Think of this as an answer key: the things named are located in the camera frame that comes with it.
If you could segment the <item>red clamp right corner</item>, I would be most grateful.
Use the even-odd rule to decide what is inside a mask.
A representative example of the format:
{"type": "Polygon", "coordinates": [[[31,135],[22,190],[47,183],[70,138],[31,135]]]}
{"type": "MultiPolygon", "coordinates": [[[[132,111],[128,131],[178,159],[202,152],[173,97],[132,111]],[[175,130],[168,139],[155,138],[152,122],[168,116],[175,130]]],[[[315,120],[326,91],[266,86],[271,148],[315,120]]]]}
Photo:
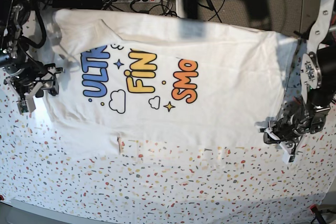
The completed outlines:
{"type": "Polygon", "coordinates": [[[318,224],[327,224],[326,221],[325,221],[325,219],[323,218],[321,212],[319,211],[319,209],[318,209],[318,207],[316,205],[310,206],[310,210],[314,214],[314,218],[310,222],[311,224],[313,224],[315,221],[318,224]]]}

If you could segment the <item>terrazzo patterned tablecloth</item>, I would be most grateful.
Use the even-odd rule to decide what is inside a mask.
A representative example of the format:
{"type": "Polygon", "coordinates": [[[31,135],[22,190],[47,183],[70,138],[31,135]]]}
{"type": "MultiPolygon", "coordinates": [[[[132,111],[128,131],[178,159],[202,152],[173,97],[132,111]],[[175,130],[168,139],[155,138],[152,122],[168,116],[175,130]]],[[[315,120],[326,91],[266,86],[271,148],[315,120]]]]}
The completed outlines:
{"type": "MultiPolygon", "coordinates": [[[[296,41],[283,97],[293,105],[306,49],[296,41]]],[[[33,55],[64,67],[51,40],[33,55]]],[[[323,132],[303,138],[291,164],[264,142],[207,148],[127,140],[115,153],[74,155],[51,119],[48,97],[20,114],[13,92],[1,86],[7,201],[114,223],[297,223],[311,219],[309,207],[322,202],[335,178],[335,111],[323,132]]]]}

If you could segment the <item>white printed T-shirt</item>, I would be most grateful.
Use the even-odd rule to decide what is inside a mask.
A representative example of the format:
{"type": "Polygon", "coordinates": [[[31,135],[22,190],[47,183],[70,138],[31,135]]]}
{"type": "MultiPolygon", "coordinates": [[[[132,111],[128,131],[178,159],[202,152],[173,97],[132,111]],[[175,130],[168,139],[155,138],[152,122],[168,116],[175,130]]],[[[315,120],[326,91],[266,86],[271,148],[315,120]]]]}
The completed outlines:
{"type": "Polygon", "coordinates": [[[260,146],[297,47],[274,31],[102,10],[58,10],[48,31],[65,73],[45,102],[74,155],[127,140],[260,146]]]}

